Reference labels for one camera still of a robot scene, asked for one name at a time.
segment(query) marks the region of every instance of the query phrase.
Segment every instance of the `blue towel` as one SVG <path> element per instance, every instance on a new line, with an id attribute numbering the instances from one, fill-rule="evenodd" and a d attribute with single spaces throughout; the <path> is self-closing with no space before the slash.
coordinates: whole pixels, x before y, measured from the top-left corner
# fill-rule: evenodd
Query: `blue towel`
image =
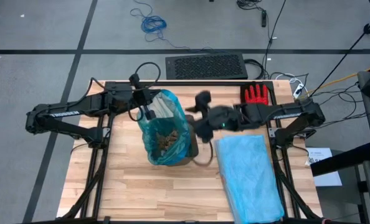
<path id="1" fill-rule="evenodd" d="M 228 136 L 216 142 L 217 158 L 235 223 L 279 220 L 279 198 L 264 136 Z"/>

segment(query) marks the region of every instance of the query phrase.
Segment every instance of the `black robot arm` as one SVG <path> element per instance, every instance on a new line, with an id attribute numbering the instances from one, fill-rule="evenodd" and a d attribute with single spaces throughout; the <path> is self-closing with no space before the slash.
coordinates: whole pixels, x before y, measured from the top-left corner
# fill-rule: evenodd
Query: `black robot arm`
<path id="1" fill-rule="evenodd" d="M 102 117 L 112 113 L 122 114 L 138 107 L 142 107 L 148 119 L 154 118 L 153 111 L 150 111 L 147 105 L 152 103 L 153 97 L 160 90 L 150 90 L 139 84 L 137 74 L 132 75 L 130 81 L 135 86 L 135 91 L 129 83 L 106 82 L 105 86 L 101 85 L 104 91 L 90 96 L 84 95 L 78 101 L 51 105 L 39 104 L 27 113 L 26 130 L 32 134 L 48 131 L 66 134 L 75 139 L 83 138 L 89 147 L 104 148 L 107 143 L 105 135 L 109 130 L 101 127 L 83 128 L 63 122 L 61 118 L 82 114 L 89 117 Z"/>
<path id="2" fill-rule="evenodd" d="M 203 142 L 209 142 L 213 138 L 213 131 L 225 129 L 229 131 L 243 131 L 256 129 L 273 119 L 297 117 L 291 125 L 275 131 L 276 145 L 286 146 L 293 141 L 294 135 L 310 126 L 319 126 L 325 122 L 319 104 L 311 99 L 296 101 L 283 105 L 239 104 L 230 106 L 215 106 L 210 108 L 208 103 L 211 96 L 208 91 L 201 92 L 196 97 L 195 107 L 187 111 L 202 113 L 202 119 L 192 123 L 195 133 L 202 138 Z"/>

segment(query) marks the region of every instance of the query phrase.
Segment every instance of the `wooden table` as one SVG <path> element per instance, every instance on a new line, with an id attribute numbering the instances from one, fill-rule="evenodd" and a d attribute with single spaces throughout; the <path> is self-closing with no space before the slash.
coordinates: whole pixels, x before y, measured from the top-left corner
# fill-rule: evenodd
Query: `wooden table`
<path id="1" fill-rule="evenodd" d="M 273 84 L 278 104 L 293 102 L 288 81 L 278 80 L 273 81 Z M 238 86 L 156 86 L 155 88 L 172 91 L 179 98 L 183 108 L 194 106 L 194 97 L 202 90 L 211 91 L 211 106 L 240 103 Z M 102 89 L 99 86 L 93 85 L 90 94 L 100 91 Z M 291 121 L 292 119 L 283 119 L 282 126 L 285 127 Z M 86 128 L 95 127 L 97 119 L 82 116 L 79 125 Z M 230 134 L 264 135 L 268 155 L 271 155 L 266 126 L 239 133 L 216 131 L 214 139 Z M 200 152 L 195 160 L 207 162 L 210 157 L 209 145 L 202 144 L 200 139 L 198 141 Z M 74 146 L 84 142 L 84 140 L 75 141 Z M 110 142 L 99 220 L 104 216 L 111 216 L 112 220 L 233 220 L 222 188 L 215 152 L 209 167 L 198 167 L 192 162 L 179 167 L 153 166 L 147 159 L 138 124 L 131 121 L 126 113 L 115 118 Z M 294 145 L 305 147 L 301 139 L 295 139 Z M 83 192 L 91 151 L 84 146 L 73 152 L 58 217 L 68 212 Z M 306 152 L 289 148 L 288 156 L 297 192 L 317 215 L 322 216 L 311 169 L 305 165 Z M 280 151 L 278 151 L 278 157 L 282 157 Z M 289 217 L 292 217 L 290 196 L 286 188 L 284 186 L 283 188 Z M 91 215 L 93 197 L 94 194 L 90 196 L 88 216 Z"/>

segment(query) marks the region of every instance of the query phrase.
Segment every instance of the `blue plastic bag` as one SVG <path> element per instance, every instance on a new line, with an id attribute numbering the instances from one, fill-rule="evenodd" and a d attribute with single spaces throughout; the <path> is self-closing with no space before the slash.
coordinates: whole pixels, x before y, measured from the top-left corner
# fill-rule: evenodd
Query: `blue plastic bag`
<path id="1" fill-rule="evenodd" d="M 138 121 L 142 130 L 142 140 L 148 152 L 148 160 L 153 165 L 173 165 L 185 158 L 191 145 L 191 134 L 184 111 L 174 93 L 161 90 L 148 106 L 156 114 L 156 118 L 147 120 L 145 116 Z M 158 149 L 158 138 L 169 136 L 176 130 L 178 138 L 173 145 L 160 154 Z"/>
<path id="2" fill-rule="evenodd" d="M 228 136 L 216 145 L 235 223 L 270 223 L 283 217 L 264 136 Z"/>

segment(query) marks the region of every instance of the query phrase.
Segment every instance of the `yellow cable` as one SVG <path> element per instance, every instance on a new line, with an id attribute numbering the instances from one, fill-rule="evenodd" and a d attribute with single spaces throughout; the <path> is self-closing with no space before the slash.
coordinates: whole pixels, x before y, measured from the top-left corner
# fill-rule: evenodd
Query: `yellow cable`
<path id="1" fill-rule="evenodd" d="M 334 80 L 334 81 L 329 82 L 329 83 L 327 83 L 327 84 L 325 84 L 325 85 L 322 85 L 322 86 L 321 86 L 321 87 L 319 87 L 318 89 L 310 90 L 310 91 L 308 91 L 307 93 L 311 93 L 311 92 L 313 92 L 313 91 L 315 91 L 315 90 L 322 89 L 322 88 L 327 87 L 327 86 L 329 86 L 329 85 L 332 85 L 332 84 L 335 84 L 335 83 L 338 83 L 338 82 L 342 82 L 342 81 L 347 80 L 347 79 L 349 79 L 349 78 L 355 77 L 356 75 L 357 75 L 357 73 L 354 73 L 354 74 L 352 74 L 352 75 L 348 75 L 348 76 L 346 76 L 346 77 L 344 77 L 344 78 L 340 78 L 340 79 L 338 79 L 338 80 Z"/>

